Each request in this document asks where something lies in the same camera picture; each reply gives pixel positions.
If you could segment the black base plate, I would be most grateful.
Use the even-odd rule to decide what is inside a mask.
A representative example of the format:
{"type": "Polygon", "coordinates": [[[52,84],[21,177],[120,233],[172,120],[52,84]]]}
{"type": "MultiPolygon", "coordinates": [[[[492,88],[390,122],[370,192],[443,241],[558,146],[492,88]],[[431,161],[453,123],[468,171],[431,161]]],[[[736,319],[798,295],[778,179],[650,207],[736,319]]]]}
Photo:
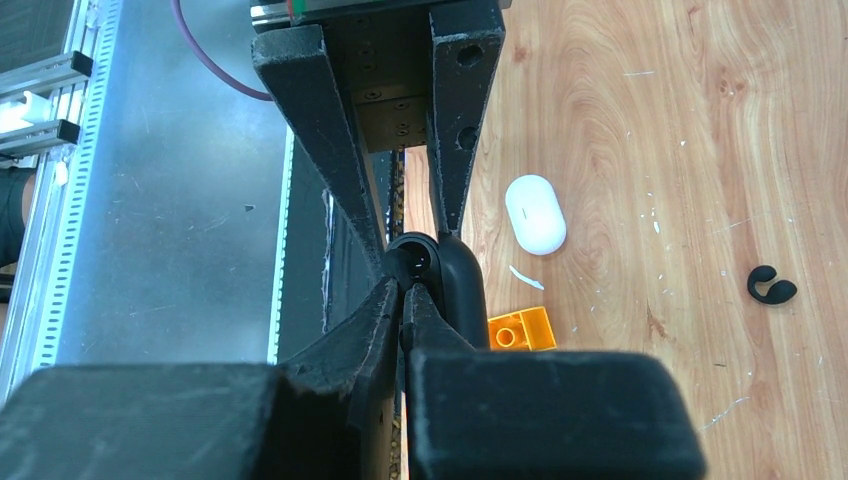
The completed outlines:
{"type": "Polygon", "coordinates": [[[299,141],[288,146],[278,362],[256,469],[270,479],[386,479],[399,289],[368,267],[299,141]]]}

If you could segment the black earbud charging case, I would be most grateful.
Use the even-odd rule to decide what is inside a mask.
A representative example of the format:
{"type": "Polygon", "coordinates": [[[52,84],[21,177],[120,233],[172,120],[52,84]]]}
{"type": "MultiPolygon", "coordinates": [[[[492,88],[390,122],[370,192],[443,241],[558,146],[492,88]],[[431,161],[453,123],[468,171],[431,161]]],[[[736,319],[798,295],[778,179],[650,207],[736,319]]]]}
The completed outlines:
{"type": "Polygon", "coordinates": [[[404,233],[389,243],[383,269],[404,290],[423,285],[441,317],[465,341],[480,350],[490,348],[482,271],[459,237],[404,233]]]}

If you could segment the orange toy brick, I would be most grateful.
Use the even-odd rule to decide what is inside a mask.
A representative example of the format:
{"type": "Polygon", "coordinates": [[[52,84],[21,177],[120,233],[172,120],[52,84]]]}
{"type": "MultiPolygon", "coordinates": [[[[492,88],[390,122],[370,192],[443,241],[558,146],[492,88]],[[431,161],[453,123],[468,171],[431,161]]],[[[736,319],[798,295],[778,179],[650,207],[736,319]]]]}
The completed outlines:
{"type": "Polygon", "coordinates": [[[557,348],[545,307],[537,306],[488,319],[492,350],[544,351],[557,348]]]}

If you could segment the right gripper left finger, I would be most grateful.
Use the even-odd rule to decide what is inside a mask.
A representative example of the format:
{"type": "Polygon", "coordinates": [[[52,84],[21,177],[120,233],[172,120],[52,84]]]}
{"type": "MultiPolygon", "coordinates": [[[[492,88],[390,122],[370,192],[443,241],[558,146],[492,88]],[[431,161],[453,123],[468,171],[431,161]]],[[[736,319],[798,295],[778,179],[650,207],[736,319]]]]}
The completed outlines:
{"type": "Polygon", "coordinates": [[[384,479],[399,287],[276,365],[42,369],[1,411],[5,479],[384,479]]]}

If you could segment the white earbud charging case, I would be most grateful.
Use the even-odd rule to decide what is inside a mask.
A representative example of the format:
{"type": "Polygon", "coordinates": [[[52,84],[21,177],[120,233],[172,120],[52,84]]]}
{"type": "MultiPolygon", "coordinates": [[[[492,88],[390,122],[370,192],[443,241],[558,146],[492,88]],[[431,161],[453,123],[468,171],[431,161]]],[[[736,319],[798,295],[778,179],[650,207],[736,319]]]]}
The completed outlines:
{"type": "Polygon", "coordinates": [[[544,256],[564,244],[565,216],[546,178],[535,174],[516,178],[507,188],[504,200],[514,236],[524,251],[544,256]]]}

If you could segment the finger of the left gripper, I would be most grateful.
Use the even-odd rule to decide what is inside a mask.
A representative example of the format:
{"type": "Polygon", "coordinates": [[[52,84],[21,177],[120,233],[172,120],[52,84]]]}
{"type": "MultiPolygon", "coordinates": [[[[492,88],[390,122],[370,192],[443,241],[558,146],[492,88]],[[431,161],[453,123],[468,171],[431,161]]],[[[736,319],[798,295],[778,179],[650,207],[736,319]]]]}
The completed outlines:
{"type": "Polygon", "coordinates": [[[342,99],[319,25],[257,35],[252,62],[359,241],[369,273],[379,275],[386,246],[370,161],[342,99]]]}
{"type": "Polygon", "coordinates": [[[453,1],[429,10],[427,153],[439,237],[459,237],[506,28],[497,1],[453,1]]]}

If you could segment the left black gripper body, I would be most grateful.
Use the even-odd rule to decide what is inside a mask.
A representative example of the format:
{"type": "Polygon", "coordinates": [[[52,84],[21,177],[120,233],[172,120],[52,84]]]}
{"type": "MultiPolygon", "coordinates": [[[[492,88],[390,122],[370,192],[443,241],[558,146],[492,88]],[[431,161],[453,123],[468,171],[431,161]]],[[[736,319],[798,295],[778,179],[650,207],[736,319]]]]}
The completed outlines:
{"type": "Polygon", "coordinates": [[[324,32],[342,99],[370,152],[427,143],[429,10],[453,1],[253,1],[258,33],[301,25],[324,32]]]}

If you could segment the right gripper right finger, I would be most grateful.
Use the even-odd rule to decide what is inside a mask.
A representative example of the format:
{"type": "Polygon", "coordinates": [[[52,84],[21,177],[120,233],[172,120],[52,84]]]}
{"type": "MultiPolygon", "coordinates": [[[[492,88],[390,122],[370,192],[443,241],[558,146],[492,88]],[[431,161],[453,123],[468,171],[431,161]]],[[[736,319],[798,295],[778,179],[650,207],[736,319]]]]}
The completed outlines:
{"type": "Polygon", "coordinates": [[[425,287],[405,295],[414,479],[701,479],[678,386],[631,352],[477,350],[425,287]]]}

